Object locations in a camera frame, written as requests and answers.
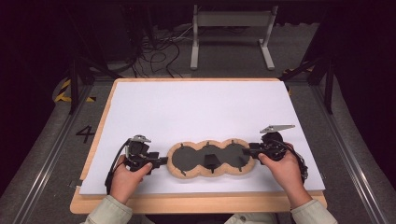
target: equipment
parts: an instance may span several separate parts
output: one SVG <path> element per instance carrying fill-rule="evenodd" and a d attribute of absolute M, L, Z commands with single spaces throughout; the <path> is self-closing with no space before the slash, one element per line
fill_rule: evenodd
<path fill-rule="evenodd" d="M 253 159 L 258 159 L 259 154 L 263 153 L 273 161 L 282 160 L 287 150 L 289 150 L 297 158 L 304 183 L 308 178 L 308 167 L 305 166 L 303 157 L 294 150 L 292 144 L 283 142 L 283 137 L 278 132 L 294 127 L 294 125 L 270 125 L 260 131 L 260 133 L 265 133 L 262 136 L 262 143 L 249 143 L 249 148 L 243 148 L 242 150 L 245 155 L 250 155 Z"/>
<path fill-rule="evenodd" d="M 107 178 L 105 181 L 107 194 L 109 194 L 111 190 L 111 182 L 113 180 L 114 172 L 116 172 L 117 168 L 119 168 L 121 164 L 125 164 L 127 167 L 129 167 L 130 171 L 135 172 L 147 163 L 151 162 L 151 170 L 147 173 L 147 175 L 151 175 L 151 171 L 153 169 L 160 168 L 161 165 L 165 165 L 168 162 L 167 157 L 158 158 L 160 155 L 159 152 L 148 153 L 149 146 L 145 144 L 146 142 L 151 142 L 151 140 L 147 139 L 144 135 L 138 134 L 135 135 L 133 138 L 129 138 L 122 145 L 119 152 L 117 153 L 116 158 L 113 161 L 113 164 L 110 167 L 110 171 L 107 174 Z M 114 165 L 116 164 L 117 159 L 124 148 L 126 160 L 120 163 L 116 168 L 114 168 Z"/>

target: white sleeve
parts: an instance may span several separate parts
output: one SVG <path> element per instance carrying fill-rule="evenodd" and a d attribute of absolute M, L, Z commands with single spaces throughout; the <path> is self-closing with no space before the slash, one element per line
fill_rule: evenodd
<path fill-rule="evenodd" d="M 86 224 L 126 224 L 132 217 L 132 209 L 107 195 L 88 215 Z"/>
<path fill-rule="evenodd" d="M 332 214 L 318 201 L 312 200 L 291 210 L 297 224 L 334 224 L 338 223 Z"/>

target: printed number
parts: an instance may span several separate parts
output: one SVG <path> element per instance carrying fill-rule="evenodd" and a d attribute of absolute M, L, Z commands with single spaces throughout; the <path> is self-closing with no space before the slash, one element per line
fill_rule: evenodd
<path fill-rule="evenodd" d="M 88 137 L 90 135 L 95 135 L 95 133 L 91 133 L 91 129 L 92 129 L 91 125 L 88 125 L 83 130 L 81 130 L 78 133 L 76 133 L 76 135 L 84 135 L 85 136 L 84 143 L 87 143 Z"/>

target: sleeve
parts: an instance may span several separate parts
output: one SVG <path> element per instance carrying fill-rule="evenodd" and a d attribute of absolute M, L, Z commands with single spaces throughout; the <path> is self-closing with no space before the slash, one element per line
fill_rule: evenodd
<path fill-rule="evenodd" d="M 318 201 L 312 200 L 291 210 L 294 221 L 304 224 L 334 224 L 338 223 L 332 214 Z"/>
<path fill-rule="evenodd" d="M 240 213 L 234 214 L 224 224 L 276 224 L 272 213 Z"/>
<path fill-rule="evenodd" d="M 86 224 L 126 224 L 132 217 L 132 209 L 107 195 L 88 215 Z"/>

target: metal stand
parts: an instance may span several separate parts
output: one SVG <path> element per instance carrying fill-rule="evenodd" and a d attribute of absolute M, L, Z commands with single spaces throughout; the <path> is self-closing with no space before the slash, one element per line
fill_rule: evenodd
<path fill-rule="evenodd" d="M 309 85 L 318 85 L 319 82 L 326 76 L 326 84 L 325 84 L 325 93 L 324 93 L 324 104 L 326 106 L 327 112 L 332 114 L 332 84 L 333 84 L 333 76 L 334 76 L 334 64 L 332 63 L 332 59 L 319 57 L 315 60 L 307 63 L 303 63 L 296 69 L 288 72 L 279 78 L 281 81 L 287 81 L 288 79 L 295 77 L 302 73 L 304 70 L 315 66 L 312 70 L 311 74 L 307 78 Z"/>
<path fill-rule="evenodd" d="M 199 26 L 264 26 L 266 28 L 265 37 L 259 39 L 259 44 L 268 70 L 274 70 L 275 66 L 267 45 L 274 26 L 276 12 L 277 6 L 273 7 L 271 11 L 198 11 L 198 6 L 194 5 L 191 70 L 198 69 Z"/>

